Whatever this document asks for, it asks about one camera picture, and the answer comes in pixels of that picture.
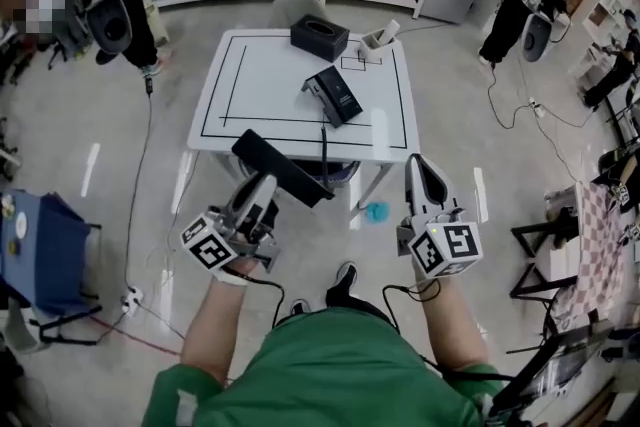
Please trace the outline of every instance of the green shirt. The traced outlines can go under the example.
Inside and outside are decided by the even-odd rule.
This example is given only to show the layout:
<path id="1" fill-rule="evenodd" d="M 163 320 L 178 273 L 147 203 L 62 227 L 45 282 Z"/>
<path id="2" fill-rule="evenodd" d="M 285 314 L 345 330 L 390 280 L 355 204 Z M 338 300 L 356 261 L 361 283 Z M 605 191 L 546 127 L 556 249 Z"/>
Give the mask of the green shirt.
<path id="1" fill-rule="evenodd" d="M 446 382 L 383 320 L 329 308 L 274 329 L 227 388 L 183 365 L 160 372 L 142 425 L 480 426 L 482 400 L 499 390 L 497 381 Z"/>

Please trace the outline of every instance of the red cable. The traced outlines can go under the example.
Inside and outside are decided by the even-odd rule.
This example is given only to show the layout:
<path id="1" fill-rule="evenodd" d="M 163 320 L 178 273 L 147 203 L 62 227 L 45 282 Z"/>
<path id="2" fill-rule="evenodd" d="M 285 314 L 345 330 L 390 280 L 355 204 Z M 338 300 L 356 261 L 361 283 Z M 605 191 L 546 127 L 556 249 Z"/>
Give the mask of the red cable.
<path id="1" fill-rule="evenodd" d="M 146 345 L 147 347 L 151 347 L 152 349 L 155 349 L 157 351 L 160 352 L 164 352 L 165 354 L 170 354 L 172 356 L 180 356 L 179 352 L 175 352 L 172 351 L 170 349 L 165 349 L 164 347 L 160 347 L 159 345 L 156 345 L 154 343 L 151 342 L 147 342 L 146 340 L 143 340 L 142 338 L 138 338 L 137 336 L 133 336 L 130 335 L 129 333 L 127 333 L 126 331 L 123 331 L 122 329 L 118 328 L 118 327 L 113 327 L 111 324 L 107 324 L 105 321 L 100 320 L 99 318 L 96 317 L 89 317 L 91 320 L 93 320 L 96 324 L 100 324 L 103 327 L 106 327 L 108 329 L 113 329 L 114 331 L 117 331 L 118 333 L 120 333 L 122 336 L 126 336 L 127 338 L 129 338 L 130 340 L 133 340 L 134 342 L 138 342 L 141 343 L 142 345 Z"/>

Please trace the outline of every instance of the white table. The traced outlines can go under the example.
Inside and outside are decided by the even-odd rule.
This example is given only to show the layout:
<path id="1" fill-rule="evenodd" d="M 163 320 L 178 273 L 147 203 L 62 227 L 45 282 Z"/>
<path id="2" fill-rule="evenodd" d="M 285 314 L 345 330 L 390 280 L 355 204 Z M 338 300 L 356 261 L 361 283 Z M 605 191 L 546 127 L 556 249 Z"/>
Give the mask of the white table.
<path id="1" fill-rule="evenodd" d="M 359 35 L 351 34 L 335 61 L 363 112 L 338 129 L 326 121 L 327 160 L 380 166 L 356 208 L 366 206 L 388 180 L 394 164 L 419 153 L 409 74 L 402 44 L 388 57 L 358 57 Z M 235 174 L 228 156 L 251 128 L 290 158 L 320 160 L 323 113 L 320 101 L 302 92 L 304 81 L 331 63 L 293 47 L 288 29 L 231 30 L 224 33 L 211 63 L 189 133 L 194 150 L 214 152 Z"/>

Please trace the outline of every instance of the wrist strap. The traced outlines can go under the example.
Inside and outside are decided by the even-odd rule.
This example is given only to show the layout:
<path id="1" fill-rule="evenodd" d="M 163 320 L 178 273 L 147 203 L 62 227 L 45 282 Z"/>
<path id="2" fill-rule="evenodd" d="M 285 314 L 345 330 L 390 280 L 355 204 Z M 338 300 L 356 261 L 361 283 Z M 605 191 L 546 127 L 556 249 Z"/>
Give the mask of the wrist strap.
<path id="1" fill-rule="evenodd" d="M 222 269 L 214 270 L 213 276 L 220 283 L 227 283 L 228 285 L 234 285 L 236 287 L 246 287 L 249 284 L 249 282 L 246 279 L 243 279 L 239 276 L 234 276 L 233 274 L 229 274 L 228 272 Z"/>

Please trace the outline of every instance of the black box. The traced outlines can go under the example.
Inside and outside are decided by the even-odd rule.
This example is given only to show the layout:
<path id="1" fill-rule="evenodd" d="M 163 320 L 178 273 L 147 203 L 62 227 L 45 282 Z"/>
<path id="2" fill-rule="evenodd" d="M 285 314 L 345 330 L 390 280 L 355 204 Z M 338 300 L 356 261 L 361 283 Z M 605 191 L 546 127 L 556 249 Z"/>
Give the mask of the black box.
<path id="1" fill-rule="evenodd" d="M 332 63 L 347 48 L 349 29 L 313 15 L 291 26 L 291 44 Z"/>
<path id="2" fill-rule="evenodd" d="M 338 128 L 362 112 L 362 107 L 353 96 L 335 66 L 322 70 L 305 80 L 303 91 L 310 91 L 324 105 L 324 113 L 334 128 Z"/>

